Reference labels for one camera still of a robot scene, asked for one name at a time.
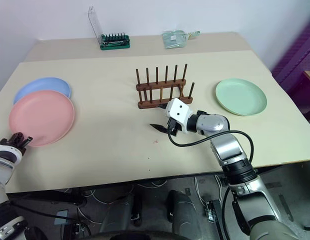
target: white wall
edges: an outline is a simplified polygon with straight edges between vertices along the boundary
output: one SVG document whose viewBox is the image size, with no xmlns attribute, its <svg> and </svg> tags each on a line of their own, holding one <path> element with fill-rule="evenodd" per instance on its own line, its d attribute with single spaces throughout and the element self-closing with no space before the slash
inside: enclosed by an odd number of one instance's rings
<svg viewBox="0 0 310 240">
<path fill-rule="evenodd" d="M 310 0 L 0 0 L 0 87 L 35 39 L 93 37 L 90 5 L 105 33 L 239 32 L 270 69 L 310 19 Z"/>
<path fill-rule="evenodd" d="M 22 1 L 0 0 L 0 90 L 36 42 Z"/>
</svg>

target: green plate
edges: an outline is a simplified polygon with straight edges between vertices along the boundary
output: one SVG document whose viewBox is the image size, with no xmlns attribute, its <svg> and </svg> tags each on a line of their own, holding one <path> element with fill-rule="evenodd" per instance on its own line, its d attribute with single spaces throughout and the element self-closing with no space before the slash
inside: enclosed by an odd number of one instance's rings
<svg viewBox="0 0 310 240">
<path fill-rule="evenodd" d="M 264 92 L 244 79 L 225 79 L 216 86 L 215 92 L 220 105 L 240 116 L 259 114 L 267 105 Z"/>
</svg>

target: pink plate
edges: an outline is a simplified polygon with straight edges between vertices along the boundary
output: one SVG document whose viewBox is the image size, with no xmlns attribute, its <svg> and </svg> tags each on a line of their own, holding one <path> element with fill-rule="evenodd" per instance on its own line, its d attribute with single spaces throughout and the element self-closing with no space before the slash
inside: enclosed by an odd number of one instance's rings
<svg viewBox="0 0 310 240">
<path fill-rule="evenodd" d="M 52 90 L 32 92 L 12 108 L 8 124 L 12 133 L 32 137 L 32 147 L 45 146 L 61 139 L 72 127 L 75 118 L 71 100 Z"/>
</svg>

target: black cable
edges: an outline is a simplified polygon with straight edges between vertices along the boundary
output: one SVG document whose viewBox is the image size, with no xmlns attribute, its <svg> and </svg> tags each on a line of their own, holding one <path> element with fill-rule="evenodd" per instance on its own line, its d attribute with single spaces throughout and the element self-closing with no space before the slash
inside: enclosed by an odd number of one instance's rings
<svg viewBox="0 0 310 240">
<path fill-rule="evenodd" d="M 230 192 L 230 187 L 228 187 L 225 191 L 223 203 L 221 206 L 221 222 L 223 225 L 226 240 L 230 240 L 230 236 L 229 236 L 229 233 L 227 231 L 226 222 L 225 222 L 225 205 L 226 205 L 226 200 L 227 200 L 227 196 L 228 196 L 229 192 Z"/>
<path fill-rule="evenodd" d="M 85 222 L 81 222 L 82 225 L 84 225 L 84 227 L 86 228 L 87 232 L 88 232 L 88 235 L 91 236 L 92 235 L 92 232 L 89 228 L 89 226 L 85 223 Z"/>
<path fill-rule="evenodd" d="M 253 140 L 251 139 L 251 137 L 247 133 L 245 133 L 243 131 L 238 131 L 238 130 L 223 131 L 223 132 L 219 132 L 219 133 L 216 133 L 214 135 L 211 135 L 209 137 L 203 138 L 201 140 L 194 141 L 194 142 L 191 142 L 191 143 L 186 143 L 186 144 L 179 144 L 179 143 L 175 142 L 172 139 L 171 131 L 172 131 L 172 128 L 168 127 L 168 130 L 167 130 L 168 138 L 177 147 L 190 147 L 190 146 L 194 146 L 194 145 L 206 142 L 208 140 L 211 140 L 213 138 L 216 138 L 218 136 L 222 136 L 224 134 L 241 134 L 241 135 L 245 136 L 248 139 L 248 141 L 249 141 L 249 144 L 250 144 L 250 154 L 249 154 L 249 159 L 248 160 L 249 160 L 250 163 L 252 163 L 253 156 L 254 156 L 254 143 L 253 143 Z M 225 191 L 224 199 L 223 199 L 223 203 L 222 203 L 222 207 L 221 207 L 221 221 L 222 221 L 222 226 L 223 226 L 223 230 L 224 230 L 224 233 L 225 233 L 226 240 L 230 240 L 230 236 L 229 236 L 229 233 L 227 231 L 226 222 L 225 222 L 225 205 L 226 205 L 226 200 L 227 200 L 227 196 L 228 196 L 229 192 L 230 192 L 230 188 L 228 187 L 226 189 L 226 191 Z"/>
<path fill-rule="evenodd" d="M 72 217 L 67 217 L 67 216 L 57 216 L 57 215 L 53 215 L 53 214 L 48 214 L 48 213 L 36 211 L 36 210 L 30 209 L 30 208 L 28 208 L 28 207 L 25 207 L 25 206 L 21 206 L 21 205 L 19 205 L 19 204 L 16 204 L 15 202 L 10 202 L 10 204 L 13 205 L 13 206 L 15 206 L 15 207 L 17 207 L 17 208 L 20 208 L 20 209 L 29 211 L 29 212 L 31 212 L 31 213 L 33 213 L 33 214 L 42 215 L 42 216 L 44 216 L 44 217 L 55 218 L 55 219 L 66 219 L 66 220 L 74 221 L 75 223 L 80 222 L 82 225 L 84 225 L 84 227 L 86 228 L 88 234 L 89 234 L 90 236 L 92 235 L 92 232 L 91 232 L 89 226 L 88 226 L 85 222 L 83 222 L 83 221 L 81 221 L 81 220 L 79 220 L 79 219 L 72 218 Z"/>
<path fill-rule="evenodd" d="M 57 215 L 53 215 L 53 214 L 48 214 L 48 213 L 36 211 L 36 210 L 30 209 L 30 208 L 28 208 L 28 207 L 25 207 L 25 206 L 21 206 L 21 205 L 19 205 L 19 204 L 16 204 L 15 202 L 10 202 L 10 204 L 13 205 L 13 206 L 15 206 L 15 207 L 18 207 L 18 208 L 20 208 L 20 209 L 24 209 L 24 210 L 29 211 L 29 212 L 31 212 L 31 213 L 38 214 L 38 215 L 42 215 L 42 216 L 45 216 L 45 217 L 55 218 L 55 219 L 66 219 L 66 220 L 78 222 L 78 220 L 77 220 L 76 218 L 67 217 L 67 216 L 57 216 Z"/>
<path fill-rule="evenodd" d="M 219 133 L 216 133 L 212 136 L 208 136 L 206 138 L 203 138 L 201 140 L 198 140 L 198 141 L 194 141 L 194 142 L 191 142 L 191 143 L 186 143 L 186 144 L 179 144 L 177 142 L 175 142 L 173 139 L 172 139 L 172 136 L 171 136 L 171 129 L 168 129 L 167 131 L 167 135 L 168 135 L 168 138 L 169 140 L 177 147 L 190 147 L 190 146 L 194 146 L 194 145 L 197 145 L 197 144 L 201 144 L 203 142 L 206 142 L 208 140 L 211 140 L 213 138 L 216 138 L 216 137 L 219 137 L 219 136 L 222 136 L 224 134 L 241 134 L 241 135 L 244 135 L 248 141 L 249 141 L 249 144 L 250 144 L 250 155 L 249 155 L 249 162 L 252 163 L 252 160 L 253 160 L 253 155 L 254 155 L 254 143 L 253 143 L 253 140 L 251 139 L 251 137 L 243 132 L 243 131 L 238 131 L 238 130 L 228 130 L 228 131 L 222 131 L 222 132 L 219 132 Z"/>
</svg>

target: beige tabletop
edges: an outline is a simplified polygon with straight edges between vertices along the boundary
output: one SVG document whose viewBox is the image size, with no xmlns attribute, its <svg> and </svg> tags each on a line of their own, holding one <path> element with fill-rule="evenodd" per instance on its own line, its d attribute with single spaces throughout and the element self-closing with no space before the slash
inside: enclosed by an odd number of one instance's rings
<svg viewBox="0 0 310 240">
<path fill-rule="evenodd" d="M 130 36 L 130 48 L 101 51 L 96 38 L 39 41 L 28 53 L 25 62 L 114 58 L 154 55 L 175 55 L 252 50 L 236 32 L 204 33 L 187 42 L 187 47 L 165 49 L 160 35 Z"/>
<path fill-rule="evenodd" d="M 189 106 L 194 112 L 224 115 L 232 130 L 249 134 L 255 146 L 254 167 L 310 160 L 309 123 L 251 50 L 33 61 L 21 63 L 0 92 L 0 139 L 11 135 L 8 116 L 16 92 L 42 77 L 58 77 L 70 84 L 75 122 L 61 140 L 27 148 L 7 192 L 220 172 L 208 143 L 174 146 L 166 134 L 149 125 L 166 125 L 164 110 L 137 107 L 136 68 L 140 70 L 141 82 L 145 82 L 146 67 L 154 81 L 156 67 L 163 80 L 168 65 L 171 79 L 175 64 L 181 66 L 177 73 L 181 77 L 185 63 L 186 94 L 191 82 L 195 82 L 194 100 Z M 265 111 L 237 116 L 218 104 L 217 83 L 232 77 L 251 81 L 264 91 Z M 175 140 L 188 143 L 202 137 L 180 132 Z M 249 155 L 248 141 L 242 136 L 238 139 Z"/>
</svg>

